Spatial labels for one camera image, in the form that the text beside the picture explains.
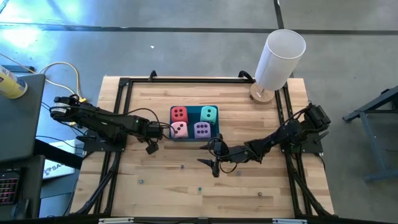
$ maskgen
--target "concrete floor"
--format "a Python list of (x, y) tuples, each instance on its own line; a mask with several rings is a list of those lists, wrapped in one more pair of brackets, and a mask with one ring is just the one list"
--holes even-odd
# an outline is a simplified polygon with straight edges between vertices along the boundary
[[(396, 30), (395, 0), (280, 0), (289, 29)], [(10, 0), (2, 22), (37, 22), (118, 27), (277, 28), (272, 0)], [(267, 34), (61, 32), (0, 30), (1, 52), (42, 68), (66, 61), (81, 74), (81, 89), (92, 103), (104, 75), (231, 76), (254, 74)], [(365, 183), (376, 170), (369, 141), (359, 120), (341, 117), (386, 88), (398, 84), (398, 37), (395, 35), (304, 35), (307, 51), (295, 70), (305, 79), (308, 96), (332, 120), (324, 138), (326, 175), (335, 213), (341, 217), (397, 222), (397, 179)], [(0, 58), (1, 64), (11, 64)], [(48, 70), (55, 82), (75, 88), (73, 71), (63, 65)], [(43, 101), (68, 95), (45, 86)], [(40, 114), (38, 134), (72, 139), (67, 127)], [(42, 191), (41, 217), (61, 215), (75, 176), (52, 180)], [(58, 208), (49, 209), (52, 202)]]

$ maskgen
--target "lamp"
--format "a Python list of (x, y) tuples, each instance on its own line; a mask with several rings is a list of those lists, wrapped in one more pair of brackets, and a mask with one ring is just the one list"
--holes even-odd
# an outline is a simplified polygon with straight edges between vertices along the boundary
[(280, 29), (268, 35), (262, 50), (255, 78), (250, 87), (250, 98), (258, 104), (266, 104), (282, 88), (301, 56), (305, 52), (304, 38), (291, 30)]

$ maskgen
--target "dice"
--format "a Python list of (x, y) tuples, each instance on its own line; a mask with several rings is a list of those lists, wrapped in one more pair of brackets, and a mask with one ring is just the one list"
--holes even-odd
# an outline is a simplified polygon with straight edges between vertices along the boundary
[(212, 106), (204, 106), (201, 108), (200, 121), (208, 122), (211, 125), (216, 124), (217, 109)]
[(176, 106), (171, 110), (172, 122), (183, 121), (188, 124), (188, 113), (187, 108), (184, 106)]
[(172, 127), (173, 128), (170, 128), (170, 131), (171, 131), (171, 133), (173, 133), (173, 131), (174, 131), (174, 134), (172, 134), (173, 138), (187, 138), (188, 137), (188, 126), (187, 126), (186, 122), (184, 122), (184, 121), (174, 122), (174, 123), (172, 123)]
[(211, 132), (210, 132), (210, 124), (207, 122), (197, 122), (195, 123), (195, 138), (200, 139), (200, 138), (210, 138), (211, 137)]

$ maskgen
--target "robotic arm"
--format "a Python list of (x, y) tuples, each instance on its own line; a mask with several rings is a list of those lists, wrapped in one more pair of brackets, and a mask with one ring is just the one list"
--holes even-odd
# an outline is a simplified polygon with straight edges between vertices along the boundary
[(163, 127), (155, 121), (135, 115), (111, 113), (90, 103), (80, 103), (73, 95), (55, 97), (54, 102), (55, 106), (50, 109), (54, 120), (76, 122), (91, 130), (86, 136), (77, 137), (87, 145), (85, 149), (89, 151), (124, 149), (127, 134), (135, 136), (140, 142), (148, 143), (148, 154), (158, 150), (153, 139), (162, 139)]
[[(295, 115), (299, 117), (304, 114), (304, 121), (299, 122), (294, 119)], [(220, 164), (222, 162), (241, 162), (256, 161), (261, 163), (262, 158), (277, 144), (290, 146), (289, 150), (307, 143), (309, 134), (318, 134), (329, 127), (330, 120), (321, 106), (309, 104), (306, 108), (300, 110), (286, 123), (282, 124), (274, 133), (264, 139), (254, 139), (247, 141), (243, 146), (228, 147), (223, 141), (222, 135), (210, 139), (206, 146), (201, 149), (207, 149), (214, 155), (215, 161), (198, 159), (211, 167), (214, 177), (220, 176)]]

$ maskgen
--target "wooden lamp base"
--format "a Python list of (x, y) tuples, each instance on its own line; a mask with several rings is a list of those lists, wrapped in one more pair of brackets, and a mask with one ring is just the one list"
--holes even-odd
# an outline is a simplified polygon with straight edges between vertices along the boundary
[(267, 104), (275, 97), (275, 91), (261, 88), (257, 83), (250, 86), (250, 99), (257, 104)]

